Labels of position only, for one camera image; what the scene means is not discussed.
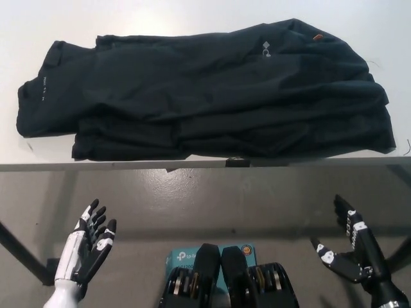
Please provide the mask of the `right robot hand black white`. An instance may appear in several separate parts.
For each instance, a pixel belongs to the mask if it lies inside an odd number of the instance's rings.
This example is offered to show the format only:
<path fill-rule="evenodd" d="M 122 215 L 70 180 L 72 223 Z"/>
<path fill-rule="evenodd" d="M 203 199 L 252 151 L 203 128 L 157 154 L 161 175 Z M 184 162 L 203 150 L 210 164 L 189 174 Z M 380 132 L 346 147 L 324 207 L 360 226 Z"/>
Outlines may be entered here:
<path fill-rule="evenodd" d="M 333 204 L 337 223 L 348 237 L 351 251 L 336 253 L 312 237 L 310 241 L 323 265 L 353 283 L 390 280 L 384 254 L 363 216 L 339 194 Z"/>

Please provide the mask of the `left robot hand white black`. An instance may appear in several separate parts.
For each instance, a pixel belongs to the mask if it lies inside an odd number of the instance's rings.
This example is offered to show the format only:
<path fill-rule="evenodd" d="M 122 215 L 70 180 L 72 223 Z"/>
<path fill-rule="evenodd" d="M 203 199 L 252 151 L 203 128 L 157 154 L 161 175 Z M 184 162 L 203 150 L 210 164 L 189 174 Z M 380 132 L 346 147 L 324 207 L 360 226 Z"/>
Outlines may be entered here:
<path fill-rule="evenodd" d="M 74 230 L 68 235 L 61 254 L 55 281 L 68 280 L 87 285 L 101 268 L 114 244 L 117 221 L 106 222 L 105 206 L 95 199 L 86 207 Z"/>

